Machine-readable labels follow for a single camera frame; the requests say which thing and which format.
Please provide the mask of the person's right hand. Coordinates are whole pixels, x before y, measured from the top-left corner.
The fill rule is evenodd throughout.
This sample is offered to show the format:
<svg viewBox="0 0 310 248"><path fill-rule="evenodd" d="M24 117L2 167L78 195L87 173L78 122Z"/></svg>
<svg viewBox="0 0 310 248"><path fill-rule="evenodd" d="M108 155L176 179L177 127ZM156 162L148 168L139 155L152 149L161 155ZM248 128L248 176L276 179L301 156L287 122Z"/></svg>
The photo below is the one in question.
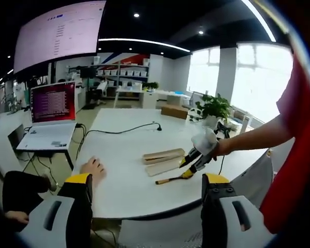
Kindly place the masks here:
<svg viewBox="0 0 310 248"><path fill-rule="evenodd" d="M212 158L216 161L217 157L228 155L232 151L231 139L220 139L218 140L218 144L212 153Z"/></svg>

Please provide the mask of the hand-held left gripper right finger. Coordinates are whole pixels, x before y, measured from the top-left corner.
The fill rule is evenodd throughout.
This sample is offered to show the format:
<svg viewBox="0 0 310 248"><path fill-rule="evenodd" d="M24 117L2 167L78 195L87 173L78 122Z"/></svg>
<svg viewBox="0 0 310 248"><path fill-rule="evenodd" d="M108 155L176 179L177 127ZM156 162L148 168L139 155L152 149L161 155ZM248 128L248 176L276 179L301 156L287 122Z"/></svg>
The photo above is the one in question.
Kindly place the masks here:
<svg viewBox="0 0 310 248"><path fill-rule="evenodd" d="M265 247L263 215L229 182L216 182L220 177L202 175L202 247Z"/></svg>

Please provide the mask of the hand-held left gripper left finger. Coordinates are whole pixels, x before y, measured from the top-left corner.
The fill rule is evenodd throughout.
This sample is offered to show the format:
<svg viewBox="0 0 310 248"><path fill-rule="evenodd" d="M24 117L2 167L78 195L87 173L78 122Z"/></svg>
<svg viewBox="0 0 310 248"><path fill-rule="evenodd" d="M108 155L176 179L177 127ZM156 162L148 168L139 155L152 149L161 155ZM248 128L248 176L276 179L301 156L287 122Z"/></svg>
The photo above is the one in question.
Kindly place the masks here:
<svg viewBox="0 0 310 248"><path fill-rule="evenodd" d="M69 177L29 214L28 247L90 247L92 175Z"/></svg>

